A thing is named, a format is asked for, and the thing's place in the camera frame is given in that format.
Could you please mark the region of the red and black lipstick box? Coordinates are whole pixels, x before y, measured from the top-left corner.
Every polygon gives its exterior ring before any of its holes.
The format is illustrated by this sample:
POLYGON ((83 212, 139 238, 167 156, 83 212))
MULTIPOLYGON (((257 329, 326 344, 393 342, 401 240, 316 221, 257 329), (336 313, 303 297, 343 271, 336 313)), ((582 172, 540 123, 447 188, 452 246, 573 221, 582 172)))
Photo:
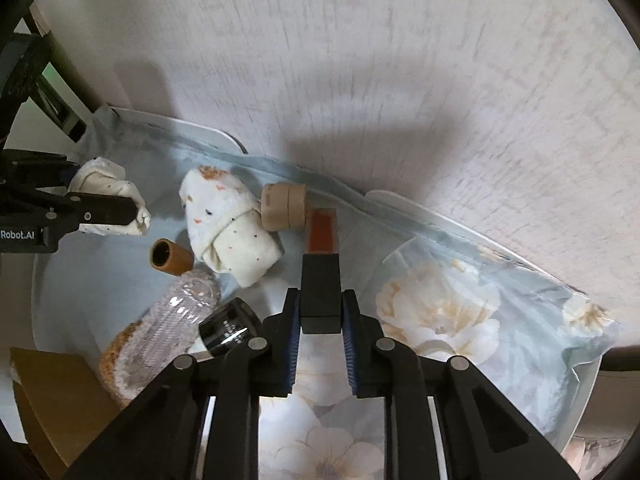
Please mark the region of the red and black lipstick box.
POLYGON ((305 334, 341 331, 341 293, 336 210, 311 209, 300 280, 300 325, 305 334))

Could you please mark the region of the white speckled sock roll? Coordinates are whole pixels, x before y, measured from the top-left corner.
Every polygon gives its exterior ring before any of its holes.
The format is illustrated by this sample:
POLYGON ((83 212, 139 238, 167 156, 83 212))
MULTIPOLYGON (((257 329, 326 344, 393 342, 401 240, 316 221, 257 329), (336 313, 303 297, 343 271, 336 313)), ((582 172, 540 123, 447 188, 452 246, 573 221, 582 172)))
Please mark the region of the white speckled sock roll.
POLYGON ((226 170, 198 166, 184 176, 179 196, 195 258, 239 286, 258 282, 282 257, 262 227, 256 197, 226 170))
POLYGON ((88 160, 73 176, 68 187, 70 192, 102 196, 131 198, 137 206, 137 217, 126 226, 81 223, 83 233, 107 235, 142 236, 149 231, 151 214, 137 187, 126 178, 126 171, 109 159, 96 157, 88 160))

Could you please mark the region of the black cosmetic jar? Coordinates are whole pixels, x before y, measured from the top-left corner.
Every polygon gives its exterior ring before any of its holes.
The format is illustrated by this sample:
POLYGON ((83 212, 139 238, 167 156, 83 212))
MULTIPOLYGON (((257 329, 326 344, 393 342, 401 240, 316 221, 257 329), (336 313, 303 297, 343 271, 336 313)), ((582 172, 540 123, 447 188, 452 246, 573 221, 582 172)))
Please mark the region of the black cosmetic jar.
POLYGON ((198 326, 201 341, 213 358, 224 356, 261 332, 262 322, 241 298, 233 298, 217 308, 198 326))

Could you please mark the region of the floral light blue tablecloth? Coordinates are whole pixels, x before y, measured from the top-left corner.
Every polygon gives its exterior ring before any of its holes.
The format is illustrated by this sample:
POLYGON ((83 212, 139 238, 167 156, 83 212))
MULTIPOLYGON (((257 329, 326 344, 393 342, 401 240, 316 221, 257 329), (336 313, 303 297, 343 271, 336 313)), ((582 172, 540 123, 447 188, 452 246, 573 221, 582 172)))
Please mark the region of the floral light blue tablecloth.
POLYGON ((149 237, 37 263, 36 341, 102 360, 125 408, 72 479, 570 479, 575 367, 618 326, 584 295, 320 174, 100 113, 80 168, 149 237), (189 243, 163 278, 152 238, 189 243))

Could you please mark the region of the clear plastic bottle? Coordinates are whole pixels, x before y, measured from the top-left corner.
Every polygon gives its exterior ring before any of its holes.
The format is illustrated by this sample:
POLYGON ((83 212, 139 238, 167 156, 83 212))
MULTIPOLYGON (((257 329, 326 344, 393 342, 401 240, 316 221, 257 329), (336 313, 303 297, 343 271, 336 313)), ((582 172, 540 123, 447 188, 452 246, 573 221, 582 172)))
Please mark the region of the clear plastic bottle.
POLYGON ((210 272, 196 268, 180 275, 140 318, 151 323, 152 338, 144 356, 161 358, 161 372, 192 347, 198 326, 216 310, 219 300, 220 288, 210 272))

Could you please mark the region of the short cardboard tape roll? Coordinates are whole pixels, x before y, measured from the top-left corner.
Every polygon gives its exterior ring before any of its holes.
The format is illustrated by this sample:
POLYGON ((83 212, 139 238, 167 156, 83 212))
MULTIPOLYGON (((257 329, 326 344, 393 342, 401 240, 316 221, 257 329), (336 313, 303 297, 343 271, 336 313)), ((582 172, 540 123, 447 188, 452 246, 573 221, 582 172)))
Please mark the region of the short cardboard tape roll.
POLYGON ((307 217, 306 193, 303 184, 266 184, 260 200, 262 227, 268 232, 303 229, 307 217))

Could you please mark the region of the cardboard box with floral lining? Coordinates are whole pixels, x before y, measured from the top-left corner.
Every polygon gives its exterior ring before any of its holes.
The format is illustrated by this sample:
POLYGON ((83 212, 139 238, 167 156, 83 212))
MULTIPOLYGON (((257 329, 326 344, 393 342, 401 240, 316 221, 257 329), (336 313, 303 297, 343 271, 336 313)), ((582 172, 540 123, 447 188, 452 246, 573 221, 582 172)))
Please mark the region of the cardboard box with floral lining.
POLYGON ((81 356, 10 349, 13 393, 29 447, 51 479, 120 412, 81 356))

